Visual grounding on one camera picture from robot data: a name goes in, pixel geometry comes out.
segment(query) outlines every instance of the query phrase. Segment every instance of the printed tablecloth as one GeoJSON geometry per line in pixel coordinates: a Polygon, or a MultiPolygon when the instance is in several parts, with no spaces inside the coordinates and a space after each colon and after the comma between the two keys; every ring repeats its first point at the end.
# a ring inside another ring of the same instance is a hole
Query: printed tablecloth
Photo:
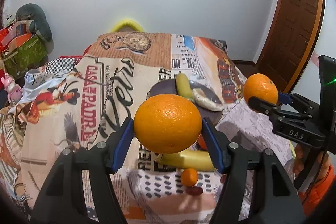
{"type": "MultiPolygon", "coordinates": [[[[5,186],[21,204],[28,205],[25,210],[29,214],[64,148],[80,151],[105,141],[126,117],[134,117],[155,83],[179,72],[211,88],[225,103],[218,130],[248,149],[272,148],[290,173],[288,141],[275,136],[268,118],[253,112],[242,100],[246,78],[227,57],[223,45],[214,39],[163,33],[99,36],[66,79],[42,91],[24,115],[23,144],[16,154],[16,165],[10,167],[12,179],[3,180],[5,186]]],[[[181,184],[181,170],[156,163],[156,156],[133,138],[123,167],[111,175],[127,221],[208,223],[222,188],[220,174],[199,172],[197,185],[204,192],[190,196],[181,184]]],[[[1,164],[0,172],[4,173],[1,164]]],[[[252,177],[249,172],[240,219],[248,215],[252,177]]],[[[88,215],[98,220],[87,171],[83,171],[83,187],[88,215]]]]}

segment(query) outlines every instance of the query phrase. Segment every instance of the tangerine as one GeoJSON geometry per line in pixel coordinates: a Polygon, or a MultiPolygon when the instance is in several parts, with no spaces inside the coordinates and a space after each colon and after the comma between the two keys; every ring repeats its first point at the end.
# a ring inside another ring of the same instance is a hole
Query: tangerine
{"type": "Polygon", "coordinates": [[[194,186],[198,181],[197,170],[194,168],[187,168],[181,174],[181,182],[184,186],[194,186]]]}
{"type": "Polygon", "coordinates": [[[204,139],[203,139],[202,134],[199,135],[199,137],[198,137],[198,144],[199,144],[199,146],[200,146],[203,150],[208,151],[207,145],[205,144],[205,141],[204,141],[204,139]]]}
{"type": "Polygon", "coordinates": [[[278,102],[279,93],[277,87],[270,78],[261,73],[256,73],[246,80],[243,96],[247,104],[252,96],[276,104],[278,102]]]}
{"type": "Polygon", "coordinates": [[[202,129],[197,107],[184,97],[160,94],[148,98],[134,116],[134,132],[148,150],[178,153],[193,145],[202,129]]]}

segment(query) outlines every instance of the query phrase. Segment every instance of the checkered pattern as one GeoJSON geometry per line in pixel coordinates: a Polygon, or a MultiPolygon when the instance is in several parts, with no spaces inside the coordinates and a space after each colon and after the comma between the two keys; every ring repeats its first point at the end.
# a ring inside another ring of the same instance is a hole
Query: checkered pattern
{"type": "Polygon", "coordinates": [[[75,58],[58,58],[46,65],[46,73],[58,74],[61,70],[71,71],[75,66],[75,58]]]}

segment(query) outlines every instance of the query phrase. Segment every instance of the person's hand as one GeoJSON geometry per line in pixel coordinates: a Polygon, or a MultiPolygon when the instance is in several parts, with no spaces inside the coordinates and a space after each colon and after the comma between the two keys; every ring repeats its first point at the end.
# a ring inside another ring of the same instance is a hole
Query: person's hand
{"type": "MultiPolygon", "coordinates": [[[[305,165],[302,161],[302,158],[303,158],[302,147],[298,144],[296,145],[294,151],[296,153],[296,157],[294,159],[293,172],[297,176],[304,169],[305,165]]],[[[323,152],[321,152],[316,159],[319,164],[321,163],[322,155],[323,155],[323,152]]],[[[318,180],[324,178],[328,174],[330,164],[331,164],[330,157],[329,157],[329,154],[327,153],[324,157],[323,164],[322,164],[319,176],[317,178],[318,180]]]]}

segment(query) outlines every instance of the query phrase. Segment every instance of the dark plate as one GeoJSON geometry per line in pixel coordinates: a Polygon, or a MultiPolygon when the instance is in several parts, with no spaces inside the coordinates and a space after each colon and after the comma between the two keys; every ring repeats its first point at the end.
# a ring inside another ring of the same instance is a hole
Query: dark plate
{"type": "MultiPolygon", "coordinates": [[[[200,83],[189,81],[191,89],[200,88],[204,91],[205,95],[213,100],[215,103],[221,103],[221,100],[217,97],[217,95],[211,90],[208,89],[206,86],[201,85],[200,83]]],[[[177,94],[176,86],[175,86],[175,79],[168,79],[163,80],[161,82],[156,83],[149,91],[148,96],[153,97],[159,94],[177,94]]],[[[221,116],[223,115],[223,111],[210,111],[203,107],[196,105],[198,108],[202,119],[203,118],[210,118],[211,122],[216,125],[218,124],[221,116]]]]}

